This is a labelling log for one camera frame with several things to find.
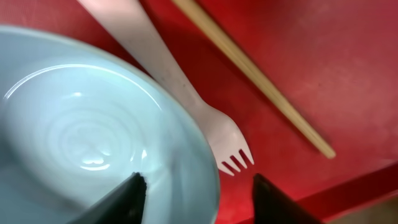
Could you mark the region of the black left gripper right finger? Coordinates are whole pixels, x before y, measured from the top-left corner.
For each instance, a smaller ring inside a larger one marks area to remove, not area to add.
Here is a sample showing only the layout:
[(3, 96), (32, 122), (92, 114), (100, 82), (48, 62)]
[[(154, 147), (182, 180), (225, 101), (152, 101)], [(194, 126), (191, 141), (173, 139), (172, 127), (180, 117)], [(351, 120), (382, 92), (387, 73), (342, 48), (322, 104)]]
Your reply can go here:
[(261, 174), (253, 177), (255, 224), (322, 224)]

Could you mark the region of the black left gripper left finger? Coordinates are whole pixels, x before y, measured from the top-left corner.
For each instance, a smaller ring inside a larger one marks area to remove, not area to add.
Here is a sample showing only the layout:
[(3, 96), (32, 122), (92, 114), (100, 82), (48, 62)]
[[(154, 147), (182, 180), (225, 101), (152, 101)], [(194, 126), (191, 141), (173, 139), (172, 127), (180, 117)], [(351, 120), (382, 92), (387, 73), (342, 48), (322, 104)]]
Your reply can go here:
[(147, 184), (139, 172), (133, 172), (121, 185), (102, 198), (70, 224), (141, 224)]

